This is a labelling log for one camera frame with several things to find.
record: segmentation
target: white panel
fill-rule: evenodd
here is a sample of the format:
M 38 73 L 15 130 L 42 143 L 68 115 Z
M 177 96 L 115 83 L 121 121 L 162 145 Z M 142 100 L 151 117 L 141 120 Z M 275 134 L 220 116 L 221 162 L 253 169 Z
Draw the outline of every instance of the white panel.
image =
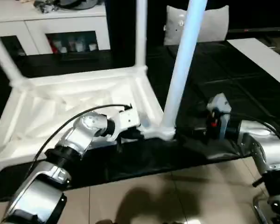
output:
M 38 55 L 38 50 L 23 21 L 0 22 L 0 36 L 17 36 L 26 55 Z
M 254 38 L 228 42 L 280 82 L 280 55 L 278 53 Z
M 46 34 L 95 31 L 98 49 L 110 49 L 107 20 L 104 16 L 85 18 L 65 18 L 25 22 L 40 54 L 51 54 Z

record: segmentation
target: black table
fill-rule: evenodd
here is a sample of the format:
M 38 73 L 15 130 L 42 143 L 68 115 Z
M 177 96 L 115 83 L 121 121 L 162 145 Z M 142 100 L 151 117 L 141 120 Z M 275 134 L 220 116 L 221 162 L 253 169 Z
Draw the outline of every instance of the black table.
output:
M 177 46 L 147 50 L 147 76 L 162 108 L 176 53 Z M 89 55 L 39 55 L 15 60 L 24 76 L 41 77 L 132 66 L 134 57 L 99 51 Z M 264 90 L 257 91 L 255 85 L 261 85 Z M 234 112 L 264 119 L 280 129 L 280 83 L 229 43 L 200 43 L 176 121 L 177 130 L 183 135 L 170 142 L 150 139 L 127 143 L 122 153 L 118 153 L 115 146 L 90 150 L 78 167 L 83 175 L 79 172 L 72 175 L 72 188 L 249 156 L 249 151 L 232 141 L 211 140 L 205 145 L 185 136 L 187 129 L 203 122 L 196 117 L 205 109 L 208 99 L 221 92 L 227 96 Z M 0 69 L 0 115 L 9 93 L 8 80 Z M 21 164 L 0 172 L 0 201 L 10 199 L 28 167 L 29 164 Z

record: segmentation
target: white pipe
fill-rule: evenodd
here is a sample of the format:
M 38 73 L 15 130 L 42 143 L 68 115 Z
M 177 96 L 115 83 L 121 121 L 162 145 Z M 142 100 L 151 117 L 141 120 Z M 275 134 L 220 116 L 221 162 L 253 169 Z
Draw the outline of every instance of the white pipe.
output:
M 0 66 L 4 70 L 6 76 L 11 83 L 22 81 L 24 77 L 20 73 L 18 67 L 14 64 L 14 61 L 9 56 L 2 42 L 0 41 Z
M 9 83 L 12 87 L 17 87 L 19 90 L 32 90 L 31 94 L 41 97 L 44 99 L 54 100 L 58 103 L 65 104 L 65 100 L 63 100 L 60 96 L 47 93 L 45 91 L 37 90 L 35 86 L 24 77 L 18 67 L 15 65 L 14 61 L 10 57 L 9 53 L 7 52 L 5 46 L 0 40 L 0 66 L 5 72 L 7 78 L 9 79 Z
M 147 0 L 137 0 L 136 6 L 136 66 L 145 66 L 147 30 Z
M 161 127 L 175 127 L 207 0 L 191 0 L 178 48 Z

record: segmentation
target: white cushion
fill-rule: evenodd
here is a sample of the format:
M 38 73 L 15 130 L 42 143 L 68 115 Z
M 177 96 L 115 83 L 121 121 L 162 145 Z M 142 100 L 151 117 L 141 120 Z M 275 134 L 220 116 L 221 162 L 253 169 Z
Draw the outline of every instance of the white cushion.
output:
M 164 45 L 177 45 L 182 36 L 187 11 L 167 6 Z M 229 6 L 204 12 L 198 42 L 222 41 L 229 24 Z

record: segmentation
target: black cable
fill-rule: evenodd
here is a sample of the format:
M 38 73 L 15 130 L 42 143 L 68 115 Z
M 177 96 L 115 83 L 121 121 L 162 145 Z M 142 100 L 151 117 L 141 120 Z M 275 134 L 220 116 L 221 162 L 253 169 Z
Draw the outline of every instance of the black cable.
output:
M 245 119 L 245 120 L 249 120 L 249 121 L 257 121 L 259 123 L 261 123 L 263 126 L 267 127 L 268 129 L 270 129 L 279 139 L 280 139 L 280 132 L 273 126 L 269 125 L 268 123 L 266 123 L 265 121 L 261 120 L 261 119 L 258 119 L 258 118 L 255 118 L 253 116 L 250 116 L 250 115 L 246 115 L 246 114 L 243 114 L 243 113 L 222 113 L 223 115 L 224 114 L 229 114 L 233 117 L 238 117 L 240 119 Z
M 130 109 L 131 107 L 129 105 L 125 105 L 125 104 L 108 104 L 108 105 L 102 105 L 102 106 L 96 106 L 93 107 L 91 109 L 87 109 L 83 112 L 80 112 L 78 114 L 76 114 L 74 117 L 70 118 L 69 120 L 67 120 L 63 125 L 61 125 L 46 141 L 45 143 L 42 145 L 42 147 L 38 150 L 38 152 L 35 154 L 34 159 L 32 160 L 32 164 L 29 167 L 24 180 L 30 175 L 31 170 L 33 169 L 38 157 L 40 156 L 40 154 L 42 153 L 42 151 L 44 150 L 44 148 L 46 147 L 46 145 L 52 140 L 52 138 L 54 138 L 65 126 L 67 126 L 70 122 L 72 122 L 74 119 L 82 116 L 85 113 L 97 110 L 97 109 L 101 109 L 101 108 L 105 108 L 105 107 L 111 107 L 111 106 L 123 106 L 126 109 Z

